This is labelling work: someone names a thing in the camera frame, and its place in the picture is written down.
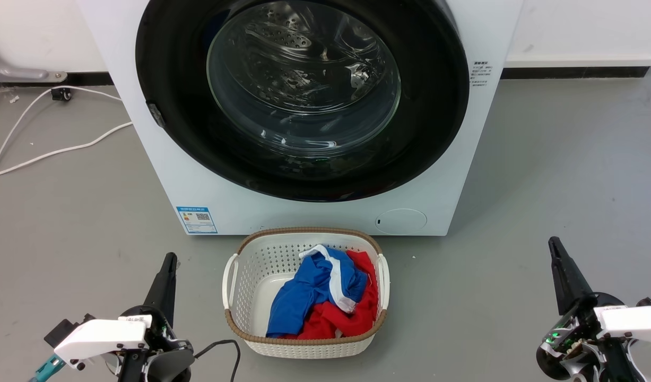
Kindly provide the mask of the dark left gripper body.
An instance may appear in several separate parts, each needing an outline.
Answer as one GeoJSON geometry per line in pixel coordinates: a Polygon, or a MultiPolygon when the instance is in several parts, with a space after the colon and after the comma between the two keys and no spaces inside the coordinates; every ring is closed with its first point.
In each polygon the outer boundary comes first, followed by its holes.
{"type": "Polygon", "coordinates": [[[174,334],[168,317],[158,307],[141,305],[132,307],[121,314],[122,320],[143,320],[146,323],[145,342],[154,352],[183,350],[193,354],[189,340],[178,338],[174,334]]]}

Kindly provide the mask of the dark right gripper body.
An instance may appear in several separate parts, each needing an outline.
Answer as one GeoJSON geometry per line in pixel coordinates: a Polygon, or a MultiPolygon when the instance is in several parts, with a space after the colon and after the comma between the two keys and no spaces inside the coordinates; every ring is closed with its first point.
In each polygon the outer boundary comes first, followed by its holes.
{"type": "Polygon", "coordinates": [[[595,308],[623,307],[609,293],[595,292],[575,302],[543,337],[536,349],[541,372],[553,380],[608,380],[599,354],[600,324],[595,308]]]}

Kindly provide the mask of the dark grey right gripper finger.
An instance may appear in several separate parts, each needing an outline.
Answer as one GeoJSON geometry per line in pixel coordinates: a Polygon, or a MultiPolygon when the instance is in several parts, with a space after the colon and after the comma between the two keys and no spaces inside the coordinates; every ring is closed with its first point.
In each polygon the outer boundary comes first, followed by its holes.
{"type": "Polygon", "coordinates": [[[559,237],[550,237],[548,245],[558,314],[565,315],[578,301],[594,295],[594,290],[559,237]]]}

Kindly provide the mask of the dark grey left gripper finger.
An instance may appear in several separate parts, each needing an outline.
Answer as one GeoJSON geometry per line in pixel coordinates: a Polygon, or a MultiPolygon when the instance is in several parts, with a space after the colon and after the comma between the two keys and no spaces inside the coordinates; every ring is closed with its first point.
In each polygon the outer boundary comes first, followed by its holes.
{"type": "Polygon", "coordinates": [[[177,264],[175,253],[165,254],[144,302],[145,306],[159,310],[170,326],[174,325],[177,264]]]}

